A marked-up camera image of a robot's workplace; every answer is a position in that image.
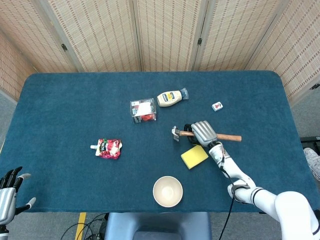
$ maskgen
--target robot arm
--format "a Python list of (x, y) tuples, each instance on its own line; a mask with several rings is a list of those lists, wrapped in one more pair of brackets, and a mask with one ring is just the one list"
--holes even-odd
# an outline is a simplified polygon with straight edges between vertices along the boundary
[(244, 204), (253, 204), (266, 214), (280, 222), (283, 240), (319, 240), (320, 226), (308, 200), (301, 193), (294, 191), (275, 195), (246, 175), (230, 155), (223, 144), (217, 141), (217, 134), (207, 121), (191, 125), (192, 131), (204, 147), (209, 147), (209, 154), (226, 178), (238, 179), (227, 187), (231, 198)]

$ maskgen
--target woven screen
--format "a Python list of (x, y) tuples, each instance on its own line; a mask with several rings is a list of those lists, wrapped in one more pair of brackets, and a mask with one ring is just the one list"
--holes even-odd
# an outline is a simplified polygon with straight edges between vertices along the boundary
[(196, 70), (243, 70), (279, 0), (216, 0)]
[(0, 28), (39, 72), (75, 72), (29, 0), (0, 0)]
[(17, 101), (26, 78), (35, 72), (31, 64), (0, 33), (0, 88)]
[(145, 71), (188, 71), (201, 0), (137, 0)]
[(128, 0), (49, 0), (86, 72), (139, 71)]
[(272, 70), (288, 99), (320, 73), (320, 2), (291, 0), (249, 69)]

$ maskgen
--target clear plastic box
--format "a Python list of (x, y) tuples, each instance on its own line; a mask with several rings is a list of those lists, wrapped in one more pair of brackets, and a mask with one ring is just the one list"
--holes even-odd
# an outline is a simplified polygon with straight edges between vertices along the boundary
[(157, 109), (153, 98), (130, 101), (130, 112), (135, 124), (157, 120)]

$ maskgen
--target yellow sponge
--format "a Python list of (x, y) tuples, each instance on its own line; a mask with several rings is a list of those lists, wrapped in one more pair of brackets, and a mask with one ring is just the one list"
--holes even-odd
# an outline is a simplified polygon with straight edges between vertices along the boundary
[(181, 154), (181, 158), (188, 169), (192, 169), (194, 166), (206, 160), (208, 158), (208, 155), (202, 148), (202, 146), (197, 145)]

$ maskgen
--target gray carpet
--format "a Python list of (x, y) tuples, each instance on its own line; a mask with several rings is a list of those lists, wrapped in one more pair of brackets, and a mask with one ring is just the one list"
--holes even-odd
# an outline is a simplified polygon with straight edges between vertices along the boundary
[(300, 137), (320, 136), (320, 87), (293, 106), (292, 114)]
[[(99, 213), (87, 213), (86, 223)], [(212, 239), (217, 240), (225, 224), (227, 213), (211, 214)], [(78, 222), (79, 214), (71, 212), (22, 213), (7, 228), (10, 240), (60, 240), (67, 228)], [(92, 224), (97, 233), (101, 221)], [(72, 227), (63, 240), (74, 240), (77, 226)], [(232, 213), (224, 231), (223, 240), (280, 240), (277, 221), (265, 214)]]
[(16, 104), (0, 90), (0, 149), (5, 140)]
[[(292, 109), (301, 137), (320, 136), (320, 88)], [(0, 94), (0, 146), (8, 130), (15, 104)], [(99, 213), (87, 213), (86, 223)], [(211, 213), (212, 239), (217, 240), (225, 224), (227, 213)], [(22, 213), (7, 228), (10, 240), (60, 240), (65, 230), (78, 222), (79, 214), (71, 212)], [(94, 233), (101, 222), (92, 225)], [(74, 240), (77, 227), (72, 227), (64, 240)], [(265, 214), (232, 213), (223, 234), (223, 240), (280, 240), (278, 222)]]

